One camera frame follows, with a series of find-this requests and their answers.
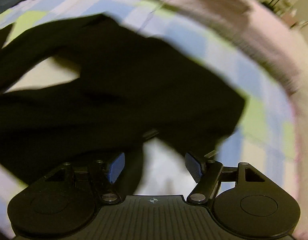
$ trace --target plaid blanket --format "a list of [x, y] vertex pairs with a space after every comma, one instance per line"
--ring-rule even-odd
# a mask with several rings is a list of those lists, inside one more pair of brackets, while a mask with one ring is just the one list
[[[8, 37], [7, 42], [10, 42], [39, 24], [99, 13], [112, 17], [121, 26], [140, 35], [155, 36], [168, 42], [191, 60], [222, 77], [243, 95], [247, 99], [243, 117], [234, 134], [219, 146], [218, 160], [225, 166], [249, 162], [296, 197], [294, 118], [288, 98], [281, 85], [262, 67], [212, 29], [177, 11], [162, 8], [153, 0], [27, 0], [0, 14], [0, 29], [16, 23]], [[180, 179], [172, 175], [173, 168], [164, 168], [163, 161], [154, 161], [156, 173], [152, 170], [146, 177], [145, 181], [150, 185], [140, 189], [140, 194], [159, 194], [159, 190], [155, 191], [153, 187], [164, 193], [160, 187], [165, 185], [166, 179]], [[158, 176], [164, 170], [168, 173]], [[186, 181], [189, 188], [184, 189], [180, 183], [174, 186], [175, 194], [190, 193], [195, 184], [193, 180], [183, 180]], [[0, 167], [0, 228], [9, 236], [12, 236], [12, 231], [6, 206], [25, 186]], [[224, 183], [221, 191], [233, 186]]]

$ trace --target round pad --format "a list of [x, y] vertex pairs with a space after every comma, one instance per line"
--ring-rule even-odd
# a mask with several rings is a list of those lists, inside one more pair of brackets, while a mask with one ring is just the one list
[[277, 203], [270, 197], [253, 195], [242, 199], [241, 208], [250, 215], [266, 217], [277, 210]]
[[255, 193], [237, 187], [221, 193], [213, 203], [215, 218], [242, 237], [272, 238], [288, 234], [298, 221], [297, 203], [274, 190], [270, 194], [266, 190], [262, 195]]
[[39, 237], [58, 237], [76, 231], [89, 222], [94, 213], [93, 197], [75, 188], [62, 193], [24, 190], [8, 205], [13, 228]]

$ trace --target metal screw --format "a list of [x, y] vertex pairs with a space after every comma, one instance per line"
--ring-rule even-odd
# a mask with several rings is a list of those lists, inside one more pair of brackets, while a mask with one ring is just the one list
[[115, 201], [117, 199], [117, 195], [113, 194], [113, 193], [108, 193], [108, 194], [104, 194], [102, 196], [103, 200], [107, 201], [107, 202], [112, 202]]
[[201, 193], [195, 193], [190, 196], [190, 199], [195, 202], [202, 202], [206, 199], [206, 197]]

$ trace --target white fabric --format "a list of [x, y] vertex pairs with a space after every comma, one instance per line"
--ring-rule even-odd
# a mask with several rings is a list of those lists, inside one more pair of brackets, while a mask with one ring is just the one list
[[299, 197], [301, 218], [296, 228], [296, 237], [299, 240], [308, 239], [308, 45], [298, 31], [292, 31], [293, 41], [297, 49], [292, 55], [299, 60], [301, 69], [301, 87], [291, 100], [296, 109], [296, 123], [299, 140]]
[[[292, 83], [300, 86], [299, 71], [302, 60], [295, 53], [298, 51], [298, 46], [290, 29], [277, 15], [258, 1], [249, 0], [249, 3], [252, 10], [249, 15], [249, 27], [243, 33], [244, 38], [251, 39], [251, 43], [257, 41], [256, 46], [260, 49], [264, 48], [268, 57], [271, 57], [273, 61], [281, 61], [278, 71], [286, 73]], [[275, 51], [282, 52], [281, 55], [284, 57], [277, 55]]]

